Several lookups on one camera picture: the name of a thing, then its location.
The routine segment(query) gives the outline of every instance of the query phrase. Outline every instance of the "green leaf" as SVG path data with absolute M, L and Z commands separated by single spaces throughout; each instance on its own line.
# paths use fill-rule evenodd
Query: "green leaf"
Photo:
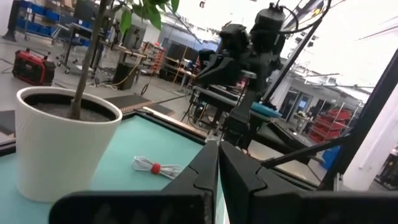
M 149 19 L 147 9 L 144 6 L 133 5 L 132 10 L 134 11 L 135 14 L 137 14 L 137 16 L 143 19 Z
M 180 0 L 171 0 L 172 1 L 172 9 L 173 13 L 177 12 L 178 5 L 180 4 Z
M 159 10 L 157 10 L 156 5 L 150 5 L 148 7 L 148 15 L 149 15 L 149 20 L 154 27 L 156 27 L 158 30 L 162 29 L 162 18 L 160 16 Z
M 120 20 L 120 31 L 124 34 L 131 26 L 131 12 L 125 9 Z
M 160 7 L 163 11 L 166 11 L 166 6 L 165 6 L 165 4 L 159 4 L 159 7 Z

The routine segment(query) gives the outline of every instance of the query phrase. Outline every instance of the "blue bin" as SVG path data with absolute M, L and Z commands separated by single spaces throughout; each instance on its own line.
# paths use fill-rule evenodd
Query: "blue bin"
M 48 35 L 50 35 L 50 29 L 48 27 L 45 27 L 45 26 L 40 26 L 39 34 L 48 36 Z
M 36 4 L 32 4 L 30 6 L 30 8 L 32 9 L 32 13 L 36 13 L 36 14 L 39 14 L 39 15 L 44 15 L 44 7 L 38 6 Z
M 53 35 L 53 33 L 54 33 L 55 31 L 57 31 L 57 26 L 50 26 L 50 27 L 47 27 L 47 28 L 50 29 L 50 35 Z
M 90 45 L 90 41 L 89 40 L 80 40 L 80 43 L 85 46 L 88 47 Z
M 336 156 L 337 156 L 339 150 L 340 150 L 340 146 L 336 146 L 331 149 L 327 149 L 327 150 L 325 150 L 325 152 L 323 152 L 322 159 L 325 161 L 322 164 L 323 168 L 328 170 L 331 167 L 333 161 L 336 159 Z
M 83 22 L 81 23 L 81 26 L 82 26 L 82 27 L 89 28 L 89 29 L 92 29 L 91 23 L 86 22 L 86 21 L 83 21 Z
M 30 2 L 28 1 L 21 1 L 19 7 L 23 9 L 27 9 L 30 6 Z
M 37 33 L 40 32 L 41 25 L 29 21 L 27 24 L 27 32 Z
M 18 27 L 20 27 L 20 28 L 25 28 L 25 23 L 26 23 L 26 21 L 25 21 L 24 18 L 18 18 L 18 19 L 17 19 L 17 26 L 18 26 Z
M 55 22 L 58 22 L 60 20 L 60 15 L 51 11 L 51 9 L 46 9 L 44 11 L 44 16 Z

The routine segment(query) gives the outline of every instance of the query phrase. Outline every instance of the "red shelving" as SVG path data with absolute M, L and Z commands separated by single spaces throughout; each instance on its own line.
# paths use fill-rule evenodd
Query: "red shelving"
M 348 110 L 330 110 L 326 115 L 316 118 L 308 136 L 316 143 L 336 138 L 340 136 L 342 129 L 347 128 L 349 119 L 351 112 Z

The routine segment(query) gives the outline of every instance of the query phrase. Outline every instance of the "white cable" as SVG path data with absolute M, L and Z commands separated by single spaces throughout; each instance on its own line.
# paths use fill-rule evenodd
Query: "white cable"
M 138 171 L 151 171 L 154 163 L 142 156 L 134 156 L 132 167 Z M 160 165 L 159 174 L 164 175 L 167 178 L 174 179 L 178 176 L 183 168 L 178 165 Z

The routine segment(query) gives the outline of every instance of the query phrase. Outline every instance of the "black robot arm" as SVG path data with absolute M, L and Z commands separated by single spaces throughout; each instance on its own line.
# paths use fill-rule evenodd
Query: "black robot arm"
M 222 49 L 218 53 L 202 51 L 200 61 L 208 65 L 198 74 L 197 83 L 235 85 L 243 76 L 249 77 L 248 88 L 242 102 L 229 113 L 224 123 L 224 139 L 237 145 L 249 131 L 250 109 L 267 86 L 267 78 L 281 67 L 279 54 L 285 36 L 278 34 L 284 23 L 283 7 L 270 4 L 261 10 L 255 25 L 246 33 L 240 24 L 228 24 L 220 32 Z

